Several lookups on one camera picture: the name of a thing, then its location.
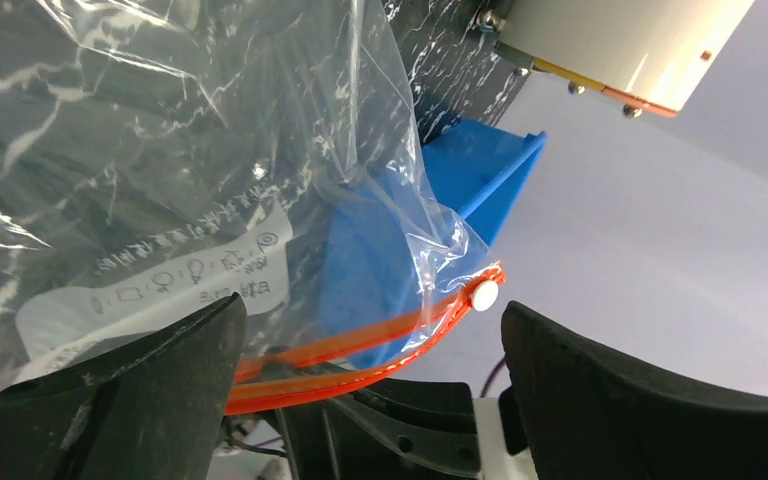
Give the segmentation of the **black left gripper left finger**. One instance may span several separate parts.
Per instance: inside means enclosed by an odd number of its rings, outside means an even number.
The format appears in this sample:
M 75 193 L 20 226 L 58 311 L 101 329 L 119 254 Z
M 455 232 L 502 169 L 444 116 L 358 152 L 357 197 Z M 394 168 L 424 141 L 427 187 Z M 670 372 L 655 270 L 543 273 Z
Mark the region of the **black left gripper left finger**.
M 0 479 L 203 479 L 241 357 L 238 296 L 0 393 Z

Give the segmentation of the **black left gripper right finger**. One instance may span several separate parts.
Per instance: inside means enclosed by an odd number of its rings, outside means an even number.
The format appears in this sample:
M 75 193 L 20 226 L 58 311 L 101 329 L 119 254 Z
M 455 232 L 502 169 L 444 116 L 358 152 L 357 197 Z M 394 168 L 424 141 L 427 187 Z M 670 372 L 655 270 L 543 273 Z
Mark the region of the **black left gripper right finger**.
M 768 479 L 768 397 L 665 370 L 518 302 L 501 338 L 542 479 Z

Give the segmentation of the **clear zip top bag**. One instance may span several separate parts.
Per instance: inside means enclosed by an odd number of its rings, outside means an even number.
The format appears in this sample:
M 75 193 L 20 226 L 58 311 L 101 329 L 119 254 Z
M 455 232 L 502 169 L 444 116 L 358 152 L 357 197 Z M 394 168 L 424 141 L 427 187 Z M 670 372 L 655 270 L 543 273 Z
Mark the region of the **clear zip top bag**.
M 228 296 L 228 411 L 346 393 L 488 308 L 378 1 L 0 1 L 0 393 Z

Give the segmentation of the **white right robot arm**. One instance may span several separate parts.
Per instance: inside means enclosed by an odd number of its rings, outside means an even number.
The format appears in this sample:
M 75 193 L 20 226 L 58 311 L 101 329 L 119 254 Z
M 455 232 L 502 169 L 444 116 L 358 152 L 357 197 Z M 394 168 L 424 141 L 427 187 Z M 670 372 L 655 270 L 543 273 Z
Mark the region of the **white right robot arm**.
M 381 381 L 294 407 L 223 419 L 218 451 L 264 455 L 260 479 L 535 479 L 511 390 Z

